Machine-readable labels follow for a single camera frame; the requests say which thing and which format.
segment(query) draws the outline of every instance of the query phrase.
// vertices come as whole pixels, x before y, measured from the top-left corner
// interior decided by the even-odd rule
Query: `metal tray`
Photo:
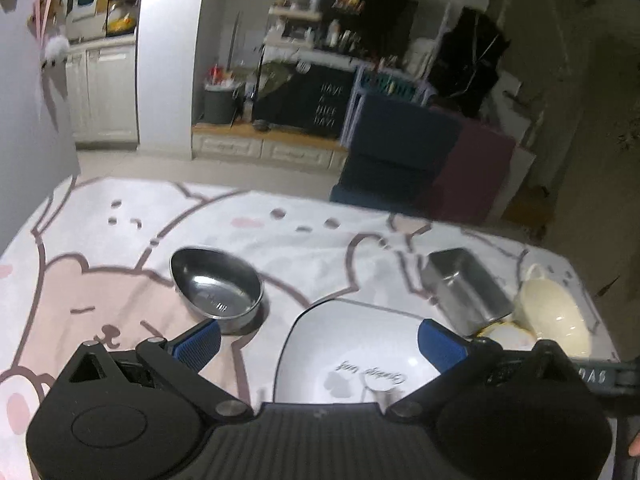
[[[465,337],[513,313],[513,303],[466,249],[431,253],[421,279],[425,288],[436,294],[456,332]]]

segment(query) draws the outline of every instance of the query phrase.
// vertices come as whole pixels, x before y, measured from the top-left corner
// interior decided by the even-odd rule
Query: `trash can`
[[[204,87],[204,120],[209,124],[231,124],[242,105],[241,85]]]

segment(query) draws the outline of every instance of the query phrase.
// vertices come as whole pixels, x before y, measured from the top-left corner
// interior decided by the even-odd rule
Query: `tiled floor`
[[[336,174],[303,173],[242,162],[197,158],[178,160],[136,152],[78,151],[81,180],[96,176],[148,178],[196,184],[216,184],[241,189],[327,200],[338,182]]]

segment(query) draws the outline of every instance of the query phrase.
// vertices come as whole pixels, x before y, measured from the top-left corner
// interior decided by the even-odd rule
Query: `white drawer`
[[[262,141],[257,139],[212,135],[202,137],[202,153],[259,158],[262,151]]]
[[[331,161],[330,150],[318,148],[305,148],[303,146],[291,146],[280,142],[265,140],[262,146],[262,158],[303,164],[318,169],[327,169]]]
[[[344,169],[344,163],[347,161],[348,153],[334,152],[331,157],[331,163],[329,164],[329,170],[335,171],[335,173],[341,173]]]

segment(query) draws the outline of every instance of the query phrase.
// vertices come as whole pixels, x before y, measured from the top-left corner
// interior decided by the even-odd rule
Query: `table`
[[[327,298],[450,326],[418,272],[429,253],[452,247],[473,251],[511,297],[532,264],[544,266],[580,306],[593,356],[618,358],[572,266],[539,248],[301,198],[73,178],[39,206],[0,258],[0,479],[31,477],[26,428],[82,341],[124,350],[151,335],[171,339],[199,321],[175,292],[169,270],[172,253],[191,245],[233,252],[264,280],[264,324],[257,332],[225,336],[220,353],[201,371],[254,407],[271,399],[280,351],[296,318]]]

